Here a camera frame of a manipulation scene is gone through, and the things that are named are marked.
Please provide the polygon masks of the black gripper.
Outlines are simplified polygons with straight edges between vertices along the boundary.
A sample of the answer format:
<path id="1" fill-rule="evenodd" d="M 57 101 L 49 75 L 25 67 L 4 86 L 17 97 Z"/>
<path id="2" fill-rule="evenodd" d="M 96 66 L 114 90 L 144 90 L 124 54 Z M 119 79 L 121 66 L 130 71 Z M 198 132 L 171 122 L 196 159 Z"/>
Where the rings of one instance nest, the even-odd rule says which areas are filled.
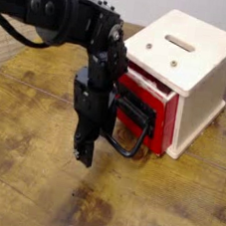
<path id="1" fill-rule="evenodd" d="M 95 140 L 112 134 L 116 121 L 115 89 L 118 79 L 127 73 L 128 60 L 122 40 L 110 39 L 102 50 L 88 53 L 89 62 L 74 79 L 74 108 L 78 125 L 74 135 L 74 155 L 85 167 L 91 167 Z"/>

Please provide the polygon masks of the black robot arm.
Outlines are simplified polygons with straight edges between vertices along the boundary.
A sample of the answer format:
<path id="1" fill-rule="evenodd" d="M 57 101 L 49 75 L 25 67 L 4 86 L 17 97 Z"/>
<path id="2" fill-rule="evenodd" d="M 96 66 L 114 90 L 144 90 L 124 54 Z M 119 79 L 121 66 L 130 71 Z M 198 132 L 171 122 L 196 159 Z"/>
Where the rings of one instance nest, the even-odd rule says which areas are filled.
<path id="1" fill-rule="evenodd" d="M 77 44 L 89 62 L 74 77 L 74 155 L 86 167 L 102 131 L 114 128 L 115 85 L 127 72 L 123 20 L 101 0 L 0 0 L 0 26 L 27 47 Z"/>

